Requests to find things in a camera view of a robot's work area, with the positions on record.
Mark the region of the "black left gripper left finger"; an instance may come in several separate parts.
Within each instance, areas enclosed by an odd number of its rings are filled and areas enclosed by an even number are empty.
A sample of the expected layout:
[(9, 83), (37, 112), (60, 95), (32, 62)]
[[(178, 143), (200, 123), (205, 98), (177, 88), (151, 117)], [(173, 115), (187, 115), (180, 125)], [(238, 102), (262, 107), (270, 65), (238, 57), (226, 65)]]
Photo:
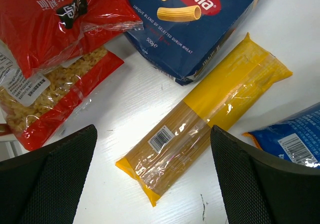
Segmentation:
[(84, 188), (98, 132), (75, 133), (0, 163), (2, 224), (71, 224)]

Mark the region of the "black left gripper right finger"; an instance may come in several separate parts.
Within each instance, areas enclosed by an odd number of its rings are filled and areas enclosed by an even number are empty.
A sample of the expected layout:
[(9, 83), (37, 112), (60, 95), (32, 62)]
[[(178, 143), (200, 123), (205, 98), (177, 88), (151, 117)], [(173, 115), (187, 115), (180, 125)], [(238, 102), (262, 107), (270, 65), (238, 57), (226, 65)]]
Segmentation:
[(213, 126), (211, 150), (230, 224), (318, 224), (320, 171), (259, 150)]

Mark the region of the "blue and orange pasta bag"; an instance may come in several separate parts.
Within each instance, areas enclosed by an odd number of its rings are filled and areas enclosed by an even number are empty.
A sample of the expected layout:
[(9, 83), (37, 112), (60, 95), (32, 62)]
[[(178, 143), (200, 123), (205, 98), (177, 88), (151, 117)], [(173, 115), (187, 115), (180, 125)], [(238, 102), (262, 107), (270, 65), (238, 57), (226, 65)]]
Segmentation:
[(280, 159), (320, 168), (320, 104), (272, 125), (245, 132), (255, 146)]

